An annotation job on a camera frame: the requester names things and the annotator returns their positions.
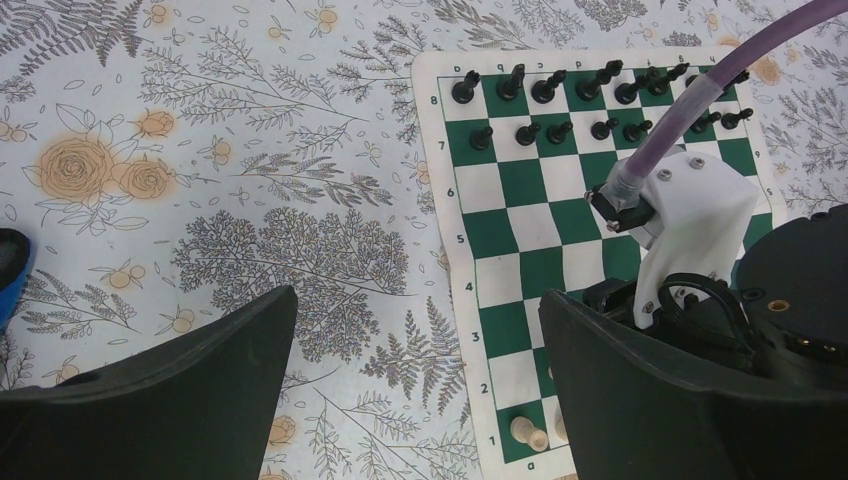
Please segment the blue object under arm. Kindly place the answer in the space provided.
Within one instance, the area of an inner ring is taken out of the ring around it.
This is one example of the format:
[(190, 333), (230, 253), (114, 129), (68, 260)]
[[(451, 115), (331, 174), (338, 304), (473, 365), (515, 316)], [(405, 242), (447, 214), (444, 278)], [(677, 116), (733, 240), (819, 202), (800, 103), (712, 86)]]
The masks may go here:
[(1, 332), (4, 333), (22, 296), (34, 261), (32, 241), (18, 230), (1, 229)]

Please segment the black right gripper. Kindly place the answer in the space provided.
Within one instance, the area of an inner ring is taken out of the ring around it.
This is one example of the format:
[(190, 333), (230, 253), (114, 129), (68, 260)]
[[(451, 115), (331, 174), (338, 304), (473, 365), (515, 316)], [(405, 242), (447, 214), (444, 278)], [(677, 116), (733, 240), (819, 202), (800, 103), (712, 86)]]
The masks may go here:
[(613, 278), (583, 293), (585, 393), (846, 396), (845, 206), (763, 236), (740, 261), (733, 286), (691, 272), (667, 276), (643, 329), (633, 314), (637, 286)]

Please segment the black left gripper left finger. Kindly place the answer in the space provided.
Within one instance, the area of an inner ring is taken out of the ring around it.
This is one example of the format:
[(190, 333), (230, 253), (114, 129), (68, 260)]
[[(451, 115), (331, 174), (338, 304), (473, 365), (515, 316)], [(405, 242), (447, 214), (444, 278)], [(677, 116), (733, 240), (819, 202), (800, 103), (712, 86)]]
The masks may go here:
[(176, 339), (1, 395), (5, 479), (255, 479), (294, 339), (277, 287)]

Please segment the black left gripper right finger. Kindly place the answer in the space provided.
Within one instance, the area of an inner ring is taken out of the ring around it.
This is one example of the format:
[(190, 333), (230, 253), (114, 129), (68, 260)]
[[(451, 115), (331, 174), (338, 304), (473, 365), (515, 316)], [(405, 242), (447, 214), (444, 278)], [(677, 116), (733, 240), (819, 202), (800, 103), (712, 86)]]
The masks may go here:
[(847, 396), (701, 359), (547, 291), (540, 324), (582, 479), (843, 479)]

